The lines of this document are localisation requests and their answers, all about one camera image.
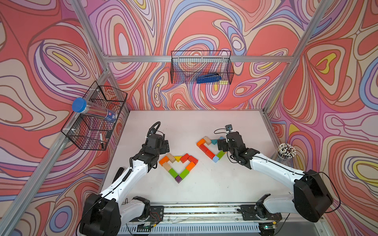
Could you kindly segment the green block row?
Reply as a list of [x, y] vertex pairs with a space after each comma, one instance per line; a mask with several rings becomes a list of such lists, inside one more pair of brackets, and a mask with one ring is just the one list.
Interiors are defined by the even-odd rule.
[[221, 151], [217, 154], [218, 159], [222, 159], [222, 157], [223, 157], [225, 154], [226, 154], [226, 152], [224, 152], [224, 151], [221, 150]]
[[181, 173], [180, 173], [180, 178], [183, 180], [188, 174], [190, 173], [190, 171], [188, 169], [184, 169]]
[[177, 176], [179, 176], [179, 174], [173, 169], [169, 169], [168, 170], [169, 174], [175, 179]]

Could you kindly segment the orange block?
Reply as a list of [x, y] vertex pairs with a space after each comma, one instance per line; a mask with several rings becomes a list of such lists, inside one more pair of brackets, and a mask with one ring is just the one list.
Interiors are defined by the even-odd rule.
[[186, 167], [186, 170], [188, 170], [189, 172], [196, 166], [196, 164], [194, 162], [191, 162], [187, 167]]
[[159, 164], [161, 165], [161, 166], [163, 166], [163, 164], [165, 164], [165, 163], [167, 163], [167, 162], [169, 162], [170, 161], [170, 159], [168, 158], [168, 156], [165, 156], [164, 158], [162, 158], [160, 161], [159, 161]]
[[205, 139], [201, 139], [200, 141], [197, 142], [197, 146], [200, 147], [201, 145], [204, 145], [206, 143]]

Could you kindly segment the natural wood block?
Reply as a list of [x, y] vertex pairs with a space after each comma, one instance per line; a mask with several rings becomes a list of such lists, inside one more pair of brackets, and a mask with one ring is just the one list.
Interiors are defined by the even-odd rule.
[[207, 145], [211, 145], [212, 144], [212, 140], [210, 138], [208, 138], [207, 136], [203, 137], [203, 139], [205, 140], [205, 143]]
[[164, 168], [166, 171], [168, 171], [168, 172], [172, 169], [172, 167], [170, 166], [170, 164], [167, 163], [167, 162], [163, 163], [162, 166], [163, 166], [163, 168]]
[[176, 158], [171, 153], [167, 153], [166, 157], [169, 159], [171, 163], [174, 163], [176, 161]]

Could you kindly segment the red block front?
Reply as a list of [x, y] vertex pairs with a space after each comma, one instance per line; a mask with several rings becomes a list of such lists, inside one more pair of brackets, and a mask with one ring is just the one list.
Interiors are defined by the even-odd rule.
[[210, 151], [210, 150], [207, 150], [207, 151], [206, 151], [206, 155], [207, 155], [210, 159], [213, 159], [213, 158], [215, 157], [215, 154], [214, 154], [212, 151]]

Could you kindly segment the red block small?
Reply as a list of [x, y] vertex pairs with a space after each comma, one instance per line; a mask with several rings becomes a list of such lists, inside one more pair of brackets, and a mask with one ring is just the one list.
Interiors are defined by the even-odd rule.
[[198, 146], [204, 153], [206, 153], [209, 149], [205, 145]]

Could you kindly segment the red block pair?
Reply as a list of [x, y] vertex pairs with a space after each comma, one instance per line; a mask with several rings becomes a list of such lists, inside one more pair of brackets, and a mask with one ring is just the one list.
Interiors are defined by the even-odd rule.
[[180, 158], [180, 161], [182, 163], [185, 163], [186, 161], [188, 161], [190, 155], [188, 153], [186, 153], [185, 155], [183, 155], [181, 158]]
[[188, 160], [189, 160], [190, 162], [193, 162], [194, 165], [196, 165], [196, 164], [198, 163], [198, 160], [197, 160], [195, 157], [193, 157], [193, 156], [189, 156]]

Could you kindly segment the purple cube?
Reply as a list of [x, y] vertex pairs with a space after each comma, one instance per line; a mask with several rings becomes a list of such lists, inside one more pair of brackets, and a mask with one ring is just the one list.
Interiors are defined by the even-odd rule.
[[175, 178], [175, 181], [176, 181], [177, 183], [180, 183], [180, 182], [182, 181], [182, 178], [181, 178], [180, 176], [177, 176], [177, 177]]

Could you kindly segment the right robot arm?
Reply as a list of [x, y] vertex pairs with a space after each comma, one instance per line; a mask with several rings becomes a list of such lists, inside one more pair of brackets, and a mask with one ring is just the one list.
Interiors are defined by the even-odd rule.
[[238, 164], [280, 182], [291, 193], [265, 194], [255, 205], [254, 212], [260, 219], [278, 213], [294, 213], [310, 222], [318, 222], [324, 214], [332, 213], [334, 202], [321, 174], [314, 170], [301, 171], [272, 160], [254, 148], [246, 147], [237, 131], [229, 132], [217, 140], [219, 150], [229, 152]]

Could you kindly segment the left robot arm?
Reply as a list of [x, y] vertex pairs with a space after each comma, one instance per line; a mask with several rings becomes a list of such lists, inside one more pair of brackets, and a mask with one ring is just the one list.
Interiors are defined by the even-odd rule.
[[152, 216], [149, 200], [140, 196], [128, 200], [127, 196], [145, 175], [157, 168], [159, 157], [169, 152], [169, 142], [159, 131], [160, 125], [156, 122], [149, 128], [141, 150], [129, 159], [129, 167], [119, 169], [109, 187], [85, 200], [76, 234], [116, 236], [132, 220], [147, 220]]

